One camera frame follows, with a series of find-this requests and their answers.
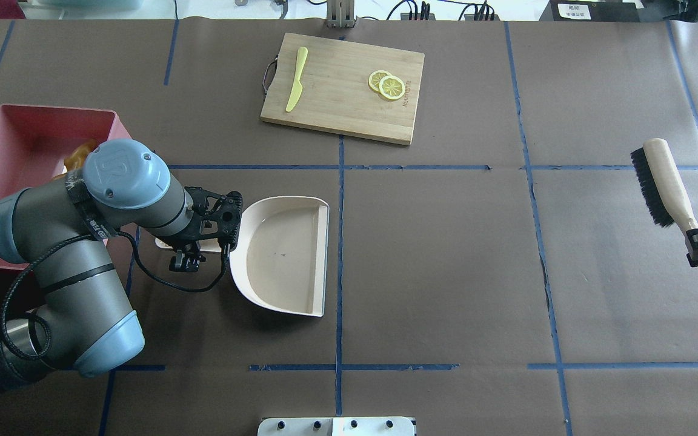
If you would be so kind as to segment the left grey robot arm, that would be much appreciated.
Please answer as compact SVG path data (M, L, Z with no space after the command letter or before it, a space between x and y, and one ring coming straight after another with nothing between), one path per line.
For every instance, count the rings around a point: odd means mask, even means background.
M80 168L0 200L0 259L23 264L0 307L0 394L59 369L93 378L144 348L105 241L136 224L174 251L171 271L196 271L201 241L221 247L221 276L236 248L243 213L238 191L183 186L141 142L114 139Z

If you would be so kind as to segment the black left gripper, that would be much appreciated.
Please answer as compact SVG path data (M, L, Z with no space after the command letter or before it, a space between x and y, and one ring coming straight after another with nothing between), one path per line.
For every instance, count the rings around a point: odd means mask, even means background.
M193 273L206 261L200 240L214 239L229 252L238 245L244 199L238 191L219 195L198 186L188 186L192 216L184 229L184 239L169 239L174 251L168 269L175 273Z

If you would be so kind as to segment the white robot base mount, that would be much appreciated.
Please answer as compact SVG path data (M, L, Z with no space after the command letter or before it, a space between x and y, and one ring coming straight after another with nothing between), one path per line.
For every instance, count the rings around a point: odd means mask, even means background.
M261 420L258 435L416 435L414 418L269 417Z

